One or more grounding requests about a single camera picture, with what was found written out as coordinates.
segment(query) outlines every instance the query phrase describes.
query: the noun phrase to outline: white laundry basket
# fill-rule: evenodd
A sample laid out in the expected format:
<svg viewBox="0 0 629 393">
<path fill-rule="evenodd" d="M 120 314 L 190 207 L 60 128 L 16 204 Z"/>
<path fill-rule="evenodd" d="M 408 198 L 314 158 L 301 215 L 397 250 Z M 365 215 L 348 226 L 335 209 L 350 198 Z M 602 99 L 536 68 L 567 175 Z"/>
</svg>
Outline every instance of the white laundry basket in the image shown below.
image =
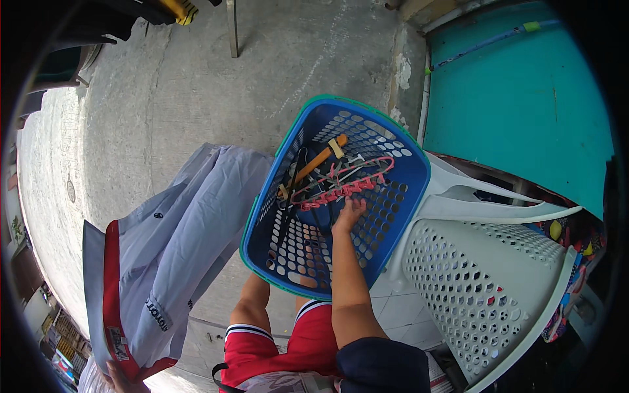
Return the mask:
<svg viewBox="0 0 629 393">
<path fill-rule="evenodd" d="M 421 219 L 404 275 L 469 385 L 480 392 L 535 342 L 559 305 L 576 251 L 520 224 Z"/>
</svg>

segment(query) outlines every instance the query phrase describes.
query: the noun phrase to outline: metal table leg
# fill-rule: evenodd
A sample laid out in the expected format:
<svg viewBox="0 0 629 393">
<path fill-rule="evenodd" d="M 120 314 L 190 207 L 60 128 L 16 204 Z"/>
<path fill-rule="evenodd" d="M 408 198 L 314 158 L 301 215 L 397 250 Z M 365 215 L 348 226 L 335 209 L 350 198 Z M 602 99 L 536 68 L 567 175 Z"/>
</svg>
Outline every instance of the metal table leg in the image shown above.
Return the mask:
<svg viewBox="0 0 629 393">
<path fill-rule="evenodd" d="M 230 30 L 231 57 L 238 57 L 238 32 L 236 29 L 236 0 L 226 0 L 227 25 Z"/>
</svg>

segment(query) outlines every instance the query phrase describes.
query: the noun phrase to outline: yellow object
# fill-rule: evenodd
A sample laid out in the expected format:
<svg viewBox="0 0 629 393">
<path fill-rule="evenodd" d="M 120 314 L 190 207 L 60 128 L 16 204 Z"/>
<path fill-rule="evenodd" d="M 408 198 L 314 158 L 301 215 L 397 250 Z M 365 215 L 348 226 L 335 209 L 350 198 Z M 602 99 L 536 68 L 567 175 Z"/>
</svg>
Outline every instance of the yellow object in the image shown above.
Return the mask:
<svg viewBox="0 0 629 393">
<path fill-rule="evenodd" d="M 279 192 L 282 194 L 283 200 L 288 199 L 288 191 L 286 191 L 286 187 L 284 187 L 284 184 L 279 185 Z"/>
<path fill-rule="evenodd" d="M 523 26 L 524 26 L 524 30 L 526 30 L 527 33 L 542 29 L 539 22 L 526 22 L 523 24 Z"/>
<path fill-rule="evenodd" d="M 159 0 L 175 17 L 177 24 L 186 26 L 192 23 L 199 9 L 190 0 Z"/>
<path fill-rule="evenodd" d="M 550 237 L 553 240 L 557 240 L 559 239 L 559 236 L 561 236 L 561 224 L 559 223 L 559 221 L 555 220 L 552 222 L 552 224 L 550 225 Z"/>
<path fill-rule="evenodd" d="M 340 146 L 338 146 L 336 139 L 332 138 L 331 140 L 329 140 L 328 145 L 330 145 L 332 151 L 334 152 L 334 155 L 337 156 L 337 158 L 343 157 L 343 150 Z"/>
<path fill-rule="evenodd" d="M 590 244 L 587 245 L 587 248 L 583 251 L 583 256 L 587 257 L 589 255 L 592 255 L 592 252 L 594 250 L 592 249 L 592 242 L 590 241 Z"/>
</svg>

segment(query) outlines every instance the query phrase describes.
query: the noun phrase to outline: blue laundry basket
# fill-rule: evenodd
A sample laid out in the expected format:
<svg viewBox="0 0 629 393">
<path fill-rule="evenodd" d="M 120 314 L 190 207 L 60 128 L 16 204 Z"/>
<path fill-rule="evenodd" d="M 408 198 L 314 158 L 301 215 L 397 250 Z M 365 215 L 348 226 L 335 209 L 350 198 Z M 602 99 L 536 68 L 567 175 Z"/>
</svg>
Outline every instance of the blue laundry basket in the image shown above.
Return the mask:
<svg viewBox="0 0 629 393">
<path fill-rule="evenodd" d="M 336 96 L 316 96 L 299 112 L 282 145 L 267 180 L 256 198 L 240 244 L 245 265 L 264 280 L 295 295 L 330 300 L 333 278 L 332 237 L 327 208 L 316 209 L 318 228 L 311 211 L 298 211 L 289 223 L 284 241 L 278 239 L 282 215 L 276 203 L 277 188 L 307 141 L 327 143 L 348 136 L 343 151 L 366 160 L 389 155 L 395 167 L 385 182 L 353 197 L 367 199 L 367 213 L 352 230 L 352 240 L 368 287 L 374 284 L 430 180 L 430 163 L 413 137 L 384 113 L 360 102 Z M 367 167 L 359 175 L 373 173 Z M 335 216 L 343 202 L 332 203 Z M 310 277 L 317 288 L 300 284 Z"/>
</svg>

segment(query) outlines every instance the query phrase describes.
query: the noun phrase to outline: black bag strap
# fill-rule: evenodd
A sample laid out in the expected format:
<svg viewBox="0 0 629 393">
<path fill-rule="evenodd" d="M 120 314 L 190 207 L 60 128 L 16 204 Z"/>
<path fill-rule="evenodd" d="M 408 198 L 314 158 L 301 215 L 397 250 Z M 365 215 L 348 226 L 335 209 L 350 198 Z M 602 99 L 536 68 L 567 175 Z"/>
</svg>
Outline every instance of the black bag strap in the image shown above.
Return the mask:
<svg viewBox="0 0 629 393">
<path fill-rule="evenodd" d="M 220 370 L 227 370 L 228 368 L 229 366 L 227 365 L 227 363 L 220 363 L 220 364 L 215 365 L 214 368 L 212 368 L 212 379 L 214 380 L 214 383 L 216 384 L 216 386 L 223 389 L 227 393 L 245 393 L 244 390 L 237 389 L 232 386 L 223 385 L 223 383 L 219 381 L 218 379 L 216 379 L 216 377 L 214 376 L 214 374 L 216 374 Z"/>
</svg>

